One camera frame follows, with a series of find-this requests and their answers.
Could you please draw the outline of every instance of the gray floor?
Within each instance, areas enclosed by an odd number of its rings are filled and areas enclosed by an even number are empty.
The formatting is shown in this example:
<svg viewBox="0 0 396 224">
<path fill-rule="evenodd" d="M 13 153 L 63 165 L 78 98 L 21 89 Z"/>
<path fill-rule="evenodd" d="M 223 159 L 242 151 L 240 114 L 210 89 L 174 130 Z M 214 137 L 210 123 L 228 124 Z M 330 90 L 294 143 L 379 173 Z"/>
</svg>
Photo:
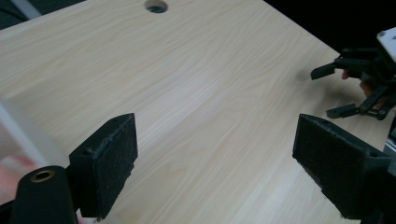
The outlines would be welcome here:
<svg viewBox="0 0 396 224">
<path fill-rule="evenodd" d="M 29 0 L 29 2 L 43 15 L 83 1 L 84 0 Z M 0 0 L 0 30 L 4 30 L 24 21 L 26 21 L 26 18 L 9 0 Z"/>
</svg>

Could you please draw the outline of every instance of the light wood tabletop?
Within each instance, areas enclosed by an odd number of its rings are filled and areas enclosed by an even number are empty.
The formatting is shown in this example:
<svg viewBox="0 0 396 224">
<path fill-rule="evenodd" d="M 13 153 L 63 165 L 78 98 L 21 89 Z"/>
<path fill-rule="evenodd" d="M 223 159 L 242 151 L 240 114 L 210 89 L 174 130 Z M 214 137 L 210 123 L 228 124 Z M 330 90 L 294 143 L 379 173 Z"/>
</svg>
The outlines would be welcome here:
<svg viewBox="0 0 396 224">
<path fill-rule="evenodd" d="M 166 3 L 89 0 L 0 31 L 0 96 L 67 154 L 135 113 L 139 157 L 103 223 L 359 223 L 291 156 L 299 114 L 364 99 L 341 71 L 310 79 L 338 53 L 261 0 Z M 382 149 L 391 117 L 331 121 Z"/>
</svg>

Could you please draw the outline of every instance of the wood grain surface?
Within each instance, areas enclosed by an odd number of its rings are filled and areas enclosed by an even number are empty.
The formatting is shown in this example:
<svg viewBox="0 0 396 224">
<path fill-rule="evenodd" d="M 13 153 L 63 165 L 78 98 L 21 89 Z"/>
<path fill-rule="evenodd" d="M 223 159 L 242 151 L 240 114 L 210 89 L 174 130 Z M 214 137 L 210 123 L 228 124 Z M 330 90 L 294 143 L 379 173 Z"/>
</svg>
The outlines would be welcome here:
<svg viewBox="0 0 396 224">
<path fill-rule="evenodd" d="M 139 158 L 103 223 L 359 223 L 291 157 L 300 113 L 364 99 L 340 71 L 310 79 L 338 54 L 261 0 L 166 3 L 89 0 L 0 31 L 0 95 L 67 153 L 135 113 Z M 332 121 L 382 149 L 392 116 Z"/>
</svg>

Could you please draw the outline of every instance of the wooden table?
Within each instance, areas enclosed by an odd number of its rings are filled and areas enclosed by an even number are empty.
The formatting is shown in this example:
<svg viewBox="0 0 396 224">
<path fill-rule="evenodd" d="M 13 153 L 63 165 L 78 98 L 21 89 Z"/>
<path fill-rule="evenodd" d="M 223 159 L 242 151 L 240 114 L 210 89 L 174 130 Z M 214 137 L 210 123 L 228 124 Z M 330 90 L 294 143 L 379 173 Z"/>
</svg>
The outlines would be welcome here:
<svg viewBox="0 0 396 224">
<path fill-rule="evenodd" d="M 0 95 L 65 154 L 135 113 L 139 158 L 103 223 L 358 223 L 291 157 L 300 113 L 364 99 L 340 71 L 310 79 L 338 54 L 260 0 L 166 3 L 89 0 L 0 31 Z M 382 149 L 391 117 L 332 121 Z"/>
</svg>

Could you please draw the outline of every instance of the table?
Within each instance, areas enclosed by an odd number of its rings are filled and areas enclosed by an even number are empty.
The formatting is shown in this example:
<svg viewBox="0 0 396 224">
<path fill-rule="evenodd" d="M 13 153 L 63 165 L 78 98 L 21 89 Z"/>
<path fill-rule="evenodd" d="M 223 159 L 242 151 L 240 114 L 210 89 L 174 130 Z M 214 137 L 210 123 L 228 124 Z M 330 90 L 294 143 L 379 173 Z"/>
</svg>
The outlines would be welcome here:
<svg viewBox="0 0 396 224">
<path fill-rule="evenodd" d="M 135 113 L 139 158 L 103 223 L 359 223 L 291 157 L 300 113 L 364 96 L 338 54 L 259 0 L 89 0 L 0 31 L 0 95 L 70 153 Z M 382 149 L 391 115 L 332 120 Z"/>
</svg>

